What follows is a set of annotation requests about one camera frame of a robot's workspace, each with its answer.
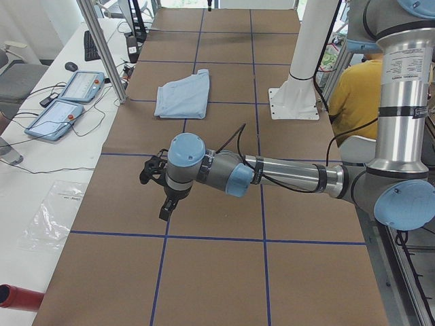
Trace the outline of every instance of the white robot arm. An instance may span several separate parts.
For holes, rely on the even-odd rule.
[[[354,203],[397,230],[420,228],[435,216],[435,188],[421,163],[428,114],[428,75],[435,45],[435,1],[353,0],[348,43],[354,52],[384,53],[376,154],[367,167],[333,168],[242,156],[207,149],[194,134],[176,136],[145,163],[150,179],[167,194],[160,218],[168,220],[179,200],[198,181],[233,196],[250,184],[280,185],[297,192],[326,192]]]

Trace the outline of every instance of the light blue towel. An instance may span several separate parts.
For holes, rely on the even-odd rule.
[[[157,90],[154,115],[166,118],[203,119],[209,98],[210,79],[208,69],[200,69],[196,75],[170,81]]]

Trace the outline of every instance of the computer mouse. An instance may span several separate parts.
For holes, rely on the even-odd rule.
[[[77,69],[79,69],[79,67],[77,67],[74,62],[69,61],[65,63],[65,69],[69,71],[76,71]]]

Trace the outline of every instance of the clear plastic bag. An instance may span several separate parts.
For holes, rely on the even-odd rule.
[[[87,183],[55,181],[18,239],[18,246],[33,251],[61,252],[87,187]]]

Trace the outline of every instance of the keyboard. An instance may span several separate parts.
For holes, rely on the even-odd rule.
[[[92,60],[100,59],[97,47],[95,46],[95,43],[94,43],[94,40],[92,39],[92,35],[90,34],[90,31],[84,32],[83,43],[84,43],[84,60],[85,61],[92,61]]]

